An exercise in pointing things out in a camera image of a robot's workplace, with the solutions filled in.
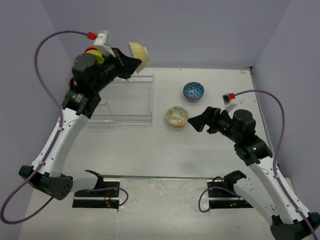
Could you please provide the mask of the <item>white floral bowl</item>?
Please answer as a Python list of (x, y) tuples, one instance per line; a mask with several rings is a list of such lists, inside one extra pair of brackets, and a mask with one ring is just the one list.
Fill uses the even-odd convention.
[(173, 106), (166, 111), (166, 121), (175, 127), (185, 125), (189, 119), (189, 112), (181, 106)]

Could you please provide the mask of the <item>yellow patterned bowl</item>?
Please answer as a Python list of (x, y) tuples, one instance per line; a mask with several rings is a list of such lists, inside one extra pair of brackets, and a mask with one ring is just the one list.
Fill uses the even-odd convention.
[(130, 49), (131, 56), (133, 58), (141, 60), (140, 65), (135, 70), (136, 73), (140, 73), (149, 62), (149, 53), (145, 46), (138, 42), (128, 42), (128, 47)]

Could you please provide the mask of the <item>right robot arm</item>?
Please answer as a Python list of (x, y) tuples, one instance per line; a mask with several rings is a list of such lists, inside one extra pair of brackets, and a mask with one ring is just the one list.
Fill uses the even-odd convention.
[(188, 123), (197, 132), (208, 126), (209, 134), (221, 133), (234, 142), (236, 155), (260, 180), (266, 193), (239, 170), (224, 176), (223, 191), (247, 201), (266, 220), (276, 240), (302, 240), (315, 235), (320, 214), (310, 212), (290, 188), (271, 150), (256, 135), (256, 121), (250, 111), (238, 109), (230, 117), (228, 111), (209, 106)]

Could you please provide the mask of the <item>blue patterned bowl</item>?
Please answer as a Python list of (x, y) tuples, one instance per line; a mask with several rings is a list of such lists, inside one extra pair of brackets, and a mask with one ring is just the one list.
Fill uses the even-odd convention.
[(195, 100), (203, 97), (205, 88), (199, 82), (193, 81), (185, 84), (182, 92), (186, 98)]

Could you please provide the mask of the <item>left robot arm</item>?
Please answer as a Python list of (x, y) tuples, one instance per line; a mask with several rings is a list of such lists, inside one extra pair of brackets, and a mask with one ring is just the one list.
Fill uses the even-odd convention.
[(84, 176), (76, 177), (63, 174), (63, 167), (79, 132), (101, 101), (100, 91), (116, 78), (130, 78), (142, 63), (137, 56), (126, 56), (118, 48), (111, 51), (101, 59), (89, 51), (75, 58), (69, 91), (58, 106), (59, 117), (50, 137), (36, 160), (19, 170), (33, 188), (56, 200), (81, 190), (94, 197), (103, 193), (98, 173), (87, 170)]

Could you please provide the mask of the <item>red patterned bowl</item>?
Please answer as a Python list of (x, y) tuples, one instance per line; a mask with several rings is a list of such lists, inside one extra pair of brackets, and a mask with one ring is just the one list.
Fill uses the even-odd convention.
[(188, 96), (184, 95), (184, 97), (185, 97), (186, 100), (189, 101), (189, 102), (198, 102), (203, 96), (193, 98), (193, 97), (188, 97)]

